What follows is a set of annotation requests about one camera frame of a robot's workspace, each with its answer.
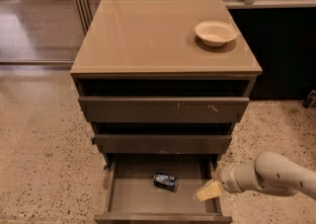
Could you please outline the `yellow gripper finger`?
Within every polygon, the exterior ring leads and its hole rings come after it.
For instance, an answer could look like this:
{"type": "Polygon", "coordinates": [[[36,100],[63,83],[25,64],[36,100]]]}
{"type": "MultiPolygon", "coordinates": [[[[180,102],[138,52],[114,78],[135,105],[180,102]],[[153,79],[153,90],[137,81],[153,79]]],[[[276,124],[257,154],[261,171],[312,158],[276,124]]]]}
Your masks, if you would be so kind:
{"type": "Polygon", "coordinates": [[[215,164],[215,167],[214,167],[214,174],[213,174],[213,179],[215,181],[220,181],[220,173],[222,171],[222,169],[227,165],[226,162],[224,161],[218,161],[216,164],[215,164]]]}
{"type": "Polygon", "coordinates": [[[224,188],[218,181],[209,181],[194,193],[194,200],[206,201],[220,197],[224,193],[224,188]]]}

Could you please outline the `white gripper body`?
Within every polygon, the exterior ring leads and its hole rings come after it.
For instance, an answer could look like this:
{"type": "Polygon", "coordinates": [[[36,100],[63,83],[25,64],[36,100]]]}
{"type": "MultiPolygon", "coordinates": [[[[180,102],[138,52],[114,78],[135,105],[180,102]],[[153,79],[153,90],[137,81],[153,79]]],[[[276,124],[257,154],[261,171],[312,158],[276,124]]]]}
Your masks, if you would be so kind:
{"type": "Polygon", "coordinates": [[[224,163],[219,170],[219,181],[231,193],[244,192],[250,188],[250,163],[224,163]]]}

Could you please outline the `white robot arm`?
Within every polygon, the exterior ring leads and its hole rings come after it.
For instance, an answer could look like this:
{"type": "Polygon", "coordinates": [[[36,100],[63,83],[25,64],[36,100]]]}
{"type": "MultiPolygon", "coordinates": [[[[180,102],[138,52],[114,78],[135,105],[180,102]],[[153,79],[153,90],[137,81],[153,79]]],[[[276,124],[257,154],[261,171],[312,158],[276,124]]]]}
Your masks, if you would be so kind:
{"type": "Polygon", "coordinates": [[[225,191],[253,190],[275,196],[298,192],[316,199],[316,173],[274,152],[264,152],[254,161],[221,163],[217,174],[194,194],[197,201],[221,196],[225,191]]]}

